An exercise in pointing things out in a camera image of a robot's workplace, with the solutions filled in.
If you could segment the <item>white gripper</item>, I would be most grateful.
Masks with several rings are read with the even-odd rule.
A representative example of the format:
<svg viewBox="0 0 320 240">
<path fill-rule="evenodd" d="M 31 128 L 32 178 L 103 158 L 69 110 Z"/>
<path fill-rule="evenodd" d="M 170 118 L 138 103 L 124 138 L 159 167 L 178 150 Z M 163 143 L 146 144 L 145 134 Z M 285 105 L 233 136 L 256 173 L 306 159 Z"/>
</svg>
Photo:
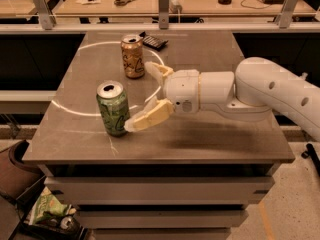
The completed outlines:
<svg viewBox="0 0 320 240">
<path fill-rule="evenodd" d="M 126 131 L 138 132 L 158 125 L 167 120 L 174 111 L 176 113 L 196 113 L 199 110 L 200 73 L 197 70 L 174 72 L 168 66 L 151 61 L 146 62 L 144 66 L 160 86 L 164 85 L 166 98 L 158 100 L 153 97 L 142 111 L 125 122 Z"/>
</svg>

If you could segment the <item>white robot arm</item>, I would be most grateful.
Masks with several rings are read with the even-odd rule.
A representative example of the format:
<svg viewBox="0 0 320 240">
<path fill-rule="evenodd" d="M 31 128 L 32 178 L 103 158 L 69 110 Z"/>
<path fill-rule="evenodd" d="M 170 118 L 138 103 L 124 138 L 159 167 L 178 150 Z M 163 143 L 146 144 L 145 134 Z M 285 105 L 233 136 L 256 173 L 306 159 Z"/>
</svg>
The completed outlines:
<svg viewBox="0 0 320 240">
<path fill-rule="evenodd" d="M 174 71 L 154 62 L 145 68 L 163 98 L 152 97 L 128 119 L 129 132 L 158 125 L 173 113 L 213 111 L 228 119 L 260 121 L 275 110 L 320 141 L 320 88 L 270 60 L 250 57 L 233 72 Z"/>
</svg>

